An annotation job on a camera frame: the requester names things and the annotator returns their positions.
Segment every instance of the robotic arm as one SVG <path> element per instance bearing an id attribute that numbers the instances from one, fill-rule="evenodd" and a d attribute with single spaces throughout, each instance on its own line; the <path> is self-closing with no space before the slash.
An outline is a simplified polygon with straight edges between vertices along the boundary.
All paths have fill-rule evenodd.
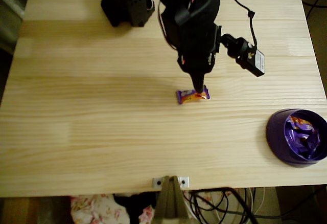
<path id="1" fill-rule="evenodd" d="M 249 11 L 254 46 L 243 38 L 235 39 L 229 34 L 221 36 L 221 26 L 214 20 L 220 0 L 160 0 L 165 6 L 158 18 L 167 43 L 178 52 L 177 62 L 189 73 L 194 89 L 203 91 L 204 75 L 215 65 L 215 55 L 222 43 L 228 55 L 256 76 L 264 74 L 264 55 L 256 49 L 252 27 L 254 12 Z M 120 21 L 130 21 L 133 26 L 144 26 L 154 11 L 152 0 L 102 0 L 101 6 L 113 26 Z"/>

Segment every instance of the purple candy wrapper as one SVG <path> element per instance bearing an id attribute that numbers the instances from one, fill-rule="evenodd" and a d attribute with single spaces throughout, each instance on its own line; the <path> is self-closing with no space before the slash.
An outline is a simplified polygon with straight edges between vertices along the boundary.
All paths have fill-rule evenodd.
<path id="1" fill-rule="evenodd" d="M 320 145 L 318 129 L 310 122 L 289 116 L 285 124 L 285 136 L 291 149 L 305 159 L 312 159 Z"/>
<path id="2" fill-rule="evenodd" d="M 204 86 L 202 93 L 197 93 L 194 89 L 177 91 L 178 104 L 187 103 L 194 100 L 210 99 L 210 95 L 206 86 Z"/>

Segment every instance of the metal bracket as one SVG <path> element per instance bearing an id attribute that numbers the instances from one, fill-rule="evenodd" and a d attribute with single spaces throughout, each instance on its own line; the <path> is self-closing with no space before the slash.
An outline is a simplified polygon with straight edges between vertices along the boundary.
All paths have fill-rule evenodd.
<path id="1" fill-rule="evenodd" d="M 188 176 L 179 176 L 177 179 L 179 182 L 179 187 L 181 189 L 190 187 L 190 179 Z M 155 189 L 161 190 L 164 180 L 165 180 L 165 177 L 153 178 L 152 187 Z"/>

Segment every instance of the wooden table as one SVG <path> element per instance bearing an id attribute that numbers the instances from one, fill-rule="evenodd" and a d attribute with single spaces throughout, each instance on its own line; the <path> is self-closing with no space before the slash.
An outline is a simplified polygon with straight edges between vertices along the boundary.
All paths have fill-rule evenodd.
<path id="1" fill-rule="evenodd" d="M 192 189 L 327 183 L 327 160 L 293 168 L 265 138 L 279 109 L 327 118 L 301 0 L 239 0 L 256 12 L 266 74 L 221 46 L 211 99 L 185 105 L 175 92 L 192 82 L 157 17 L 113 28 L 100 1 L 28 0 L 0 109 L 1 197 L 147 191 L 164 175 L 189 176 Z M 221 0 L 216 22 L 252 41 L 234 1 Z"/>

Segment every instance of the purple bowl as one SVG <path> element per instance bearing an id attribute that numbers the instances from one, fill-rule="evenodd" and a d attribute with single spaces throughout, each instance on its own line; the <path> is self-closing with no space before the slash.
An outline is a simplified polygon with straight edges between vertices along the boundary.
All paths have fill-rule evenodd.
<path id="1" fill-rule="evenodd" d="M 285 138 L 286 119 L 294 115 L 311 122 L 319 130 L 320 145 L 312 159 L 305 159 L 295 153 Z M 327 122 L 317 113 L 302 109 L 284 109 L 275 112 L 266 128 L 267 141 L 273 153 L 283 162 L 295 167 L 305 167 L 318 163 L 327 156 Z"/>

